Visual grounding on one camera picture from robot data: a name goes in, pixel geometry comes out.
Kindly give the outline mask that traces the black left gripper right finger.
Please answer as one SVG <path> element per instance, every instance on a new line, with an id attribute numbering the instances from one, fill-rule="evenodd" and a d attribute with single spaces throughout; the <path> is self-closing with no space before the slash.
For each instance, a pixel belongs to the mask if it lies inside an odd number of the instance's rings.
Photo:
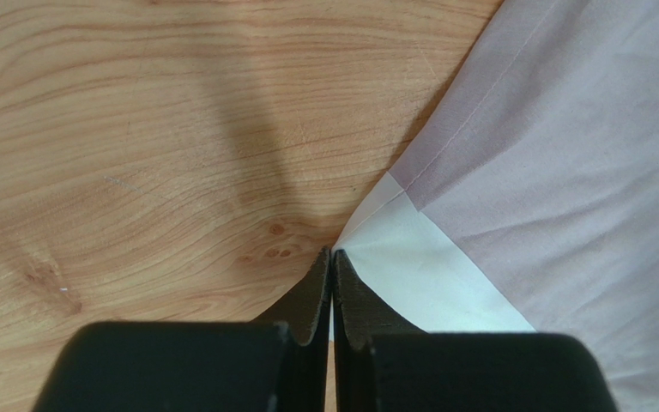
<path id="1" fill-rule="evenodd" d="M 361 279 L 346 252 L 334 271 L 340 411 L 613 411 L 595 358 L 560 334 L 429 333 Z"/>

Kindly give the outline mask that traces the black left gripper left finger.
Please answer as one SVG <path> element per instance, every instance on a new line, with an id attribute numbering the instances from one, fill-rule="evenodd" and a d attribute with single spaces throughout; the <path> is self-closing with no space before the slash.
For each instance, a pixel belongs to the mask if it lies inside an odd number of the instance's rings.
<path id="1" fill-rule="evenodd" d="M 248 322 L 98 322 L 57 358 L 37 411 L 321 411 L 330 251 Z"/>

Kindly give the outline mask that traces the pink underwear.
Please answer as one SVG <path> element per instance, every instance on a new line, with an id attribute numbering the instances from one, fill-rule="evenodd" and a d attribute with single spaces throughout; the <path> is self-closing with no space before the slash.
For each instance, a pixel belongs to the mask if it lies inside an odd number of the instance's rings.
<path id="1" fill-rule="evenodd" d="M 659 411 L 659 1 L 505 1 L 336 243 L 429 332 L 558 332 Z"/>

